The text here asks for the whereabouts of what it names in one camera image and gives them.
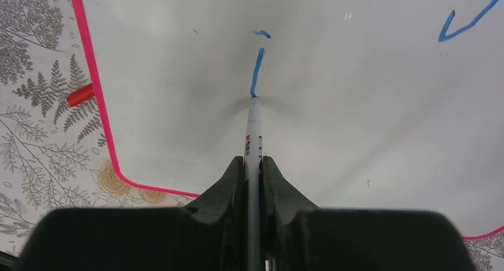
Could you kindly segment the pink framed whiteboard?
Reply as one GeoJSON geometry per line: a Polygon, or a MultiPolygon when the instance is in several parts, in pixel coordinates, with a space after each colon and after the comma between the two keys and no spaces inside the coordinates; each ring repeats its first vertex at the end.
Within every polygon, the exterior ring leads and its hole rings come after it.
{"type": "Polygon", "coordinates": [[[320,207],[503,231],[503,0],[71,0],[111,162],[197,196],[262,152],[320,207]]]}

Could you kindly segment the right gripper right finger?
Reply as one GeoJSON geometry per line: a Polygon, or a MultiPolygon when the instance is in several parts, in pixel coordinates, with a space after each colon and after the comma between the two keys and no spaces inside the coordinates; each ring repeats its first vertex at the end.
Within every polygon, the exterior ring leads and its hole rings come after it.
{"type": "Polygon", "coordinates": [[[436,212],[320,208],[262,161],[265,249],[275,270],[474,270],[462,237],[436,212]]]}

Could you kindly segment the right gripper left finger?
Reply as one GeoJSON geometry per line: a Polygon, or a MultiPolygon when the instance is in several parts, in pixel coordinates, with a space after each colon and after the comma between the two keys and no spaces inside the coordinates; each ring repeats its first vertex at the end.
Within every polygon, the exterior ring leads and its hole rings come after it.
{"type": "Polygon", "coordinates": [[[243,270],[243,159],[183,207],[66,208],[35,227],[17,270],[243,270]]]}

